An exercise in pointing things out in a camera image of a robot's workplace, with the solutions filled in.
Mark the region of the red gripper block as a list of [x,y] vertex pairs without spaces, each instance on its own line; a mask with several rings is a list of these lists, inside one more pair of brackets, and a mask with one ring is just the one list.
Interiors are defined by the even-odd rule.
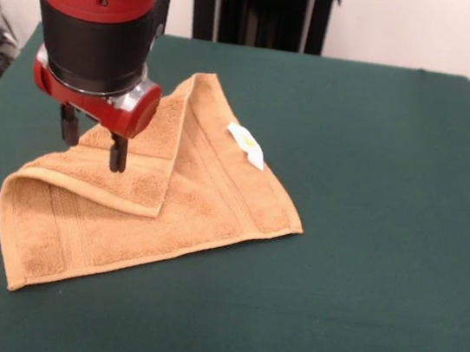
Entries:
[[34,59],[33,76],[39,89],[60,103],[62,139],[69,147],[79,143],[76,112],[86,114],[111,132],[109,169],[123,173],[127,165],[128,140],[142,132],[154,117],[162,90],[147,76],[142,67],[140,79],[133,88],[121,94],[89,94],[64,85],[49,68],[48,52],[41,46]]

